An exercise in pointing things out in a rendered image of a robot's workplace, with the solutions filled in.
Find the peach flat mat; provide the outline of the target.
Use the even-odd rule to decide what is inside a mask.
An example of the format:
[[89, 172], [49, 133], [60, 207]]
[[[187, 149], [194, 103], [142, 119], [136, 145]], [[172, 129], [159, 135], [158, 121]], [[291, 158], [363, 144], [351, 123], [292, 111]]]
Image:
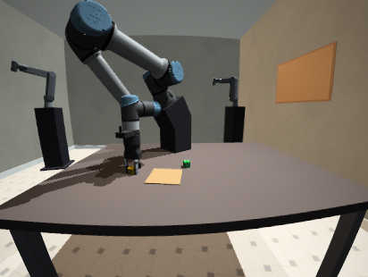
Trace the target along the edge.
[[153, 169], [147, 178], [147, 184], [180, 185], [182, 170]]

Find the yellow die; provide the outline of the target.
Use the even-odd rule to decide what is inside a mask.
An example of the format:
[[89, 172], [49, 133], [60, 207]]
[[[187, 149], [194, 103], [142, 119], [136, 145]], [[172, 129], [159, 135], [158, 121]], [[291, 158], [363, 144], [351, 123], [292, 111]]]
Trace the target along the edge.
[[135, 167], [135, 166], [130, 166], [129, 168], [127, 168], [127, 172], [128, 172], [128, 174], [133, 175], [133, 174], [135, 173], [134, 167]]

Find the green die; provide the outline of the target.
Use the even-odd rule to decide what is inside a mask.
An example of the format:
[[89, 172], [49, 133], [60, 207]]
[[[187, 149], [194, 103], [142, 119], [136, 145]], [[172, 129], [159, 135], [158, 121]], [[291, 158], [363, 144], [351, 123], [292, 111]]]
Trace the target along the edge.
[[184, 166], [184, 168], [189, 168], [190, 167], [190, 161], [189, 160], [183, 161], [183, 166]]

